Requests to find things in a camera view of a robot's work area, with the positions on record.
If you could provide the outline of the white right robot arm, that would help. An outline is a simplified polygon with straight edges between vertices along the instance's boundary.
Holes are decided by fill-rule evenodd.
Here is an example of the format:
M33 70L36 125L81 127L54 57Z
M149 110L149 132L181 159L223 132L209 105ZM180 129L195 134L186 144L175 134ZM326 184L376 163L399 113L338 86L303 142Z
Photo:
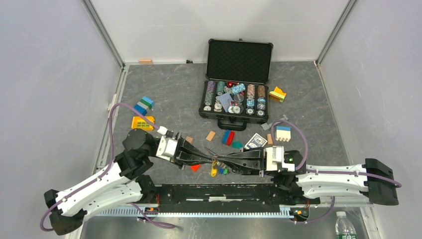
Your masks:
M394 180L392 169L373 158L365 159L363 164L346 166L306 165L297 150L285 151L282 146L271 146L212 159L240 175L271 177L274 196L288 198L290 204L322 197L366 197L370 203L384 206L399 203L399 184Z

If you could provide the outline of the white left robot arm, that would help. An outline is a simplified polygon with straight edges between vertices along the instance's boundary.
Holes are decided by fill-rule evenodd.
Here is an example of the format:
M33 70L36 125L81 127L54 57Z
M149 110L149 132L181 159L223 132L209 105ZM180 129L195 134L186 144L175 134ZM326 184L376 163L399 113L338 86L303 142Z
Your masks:
M145 172L153 166L151 157L169 161L178 167L211 163L212 158L187 142L179 134L161 127L161 138L142 129L131 130L123 141L124 150L102 170L63 191L44 193L47 212L41 219L43 231L66 235L83 222L107 209L126 203L156 202L159 195Z

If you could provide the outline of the yellow key tag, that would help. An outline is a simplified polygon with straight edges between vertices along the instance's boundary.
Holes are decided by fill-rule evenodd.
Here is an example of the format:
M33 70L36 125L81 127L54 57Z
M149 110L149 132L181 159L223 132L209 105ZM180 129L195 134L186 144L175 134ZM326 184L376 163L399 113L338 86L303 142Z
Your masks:
M213 166L211 167L211 176L212 176L212 177L215 177L215 176L217 175L217 172L218 172L218 167L217 167L217 166L215 166L215 165L213 165Z

